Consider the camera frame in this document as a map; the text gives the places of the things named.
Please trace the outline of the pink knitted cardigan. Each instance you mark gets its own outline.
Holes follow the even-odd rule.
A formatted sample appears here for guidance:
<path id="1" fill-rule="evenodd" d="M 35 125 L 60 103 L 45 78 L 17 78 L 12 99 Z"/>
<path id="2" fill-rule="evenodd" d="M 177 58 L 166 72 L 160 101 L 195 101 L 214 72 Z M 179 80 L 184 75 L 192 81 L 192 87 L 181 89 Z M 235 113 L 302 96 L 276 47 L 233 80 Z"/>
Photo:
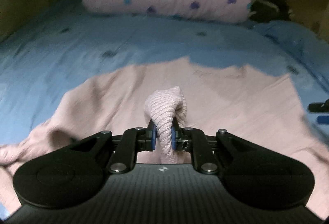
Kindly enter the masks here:
<path id="1" fill-rule="evenodd" d="M 127 66 L 67 91 L 53 116 L 26 139 L 1 146 L 1 203 L 9 213 L 20 207 L 13 175 L 23 163 L 103 130 L 120 134 L 153 121 L 156 150 L 140 153 L 137 160 L 186 163 L 189 155 L 171 146 L 173 119 L 209 135 L 226 129 L 305 163 L 315 176 L 307 206 L 321 218 L 328 216 L 328 147 L 308 127 L 290 77 L 270 76 L 248 65 L 202 67 L 188 58 Z"/>

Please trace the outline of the blue dandelion pillow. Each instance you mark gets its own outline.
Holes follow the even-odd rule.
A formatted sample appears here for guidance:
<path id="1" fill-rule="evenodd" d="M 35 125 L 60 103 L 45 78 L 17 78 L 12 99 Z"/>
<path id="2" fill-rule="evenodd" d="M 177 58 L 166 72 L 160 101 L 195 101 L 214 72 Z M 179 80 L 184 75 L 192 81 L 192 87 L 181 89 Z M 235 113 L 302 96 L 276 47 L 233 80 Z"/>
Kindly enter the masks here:
<path id="1" fill-rule="evenodd" d="M 278 44 L 328 91 L 328 43 L 325 40 L 293 22 L 275 20 L 256 24 L 253 29 Z"/>

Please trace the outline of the black white-trimmed garment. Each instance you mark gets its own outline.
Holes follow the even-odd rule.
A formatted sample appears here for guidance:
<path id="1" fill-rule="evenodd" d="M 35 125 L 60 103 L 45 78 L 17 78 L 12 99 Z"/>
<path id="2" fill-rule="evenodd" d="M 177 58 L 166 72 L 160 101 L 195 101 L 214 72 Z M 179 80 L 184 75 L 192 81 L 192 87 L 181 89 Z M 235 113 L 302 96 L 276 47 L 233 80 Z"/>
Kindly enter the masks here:
<path id="1" fill-rule="evenodd" d="M 248 18 L 257 23 L 291 21 L 291 13 L 285 0 L 251 0 Z"/>

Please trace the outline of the blue dandelion bed sheet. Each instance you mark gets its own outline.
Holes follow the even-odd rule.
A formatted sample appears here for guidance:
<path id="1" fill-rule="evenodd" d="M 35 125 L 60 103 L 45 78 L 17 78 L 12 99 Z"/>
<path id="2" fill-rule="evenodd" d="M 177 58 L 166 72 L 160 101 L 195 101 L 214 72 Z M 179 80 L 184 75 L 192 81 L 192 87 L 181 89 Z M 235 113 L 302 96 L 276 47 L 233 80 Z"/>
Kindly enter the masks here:
<path id="1" fill-rule="evenodd" d="M 1 144 L 28 137 L 53 116 L 67 91 L 92 77 L 188 58 L 219 70 L 248 65 L 270 76 L 288 75 L 308 127 L 328 147 L 328 127 L 307 112 L 328 91 L 255 25 L 101 16 L 88 13 L 79 0 L 63 1 L 1 43 Z"/>

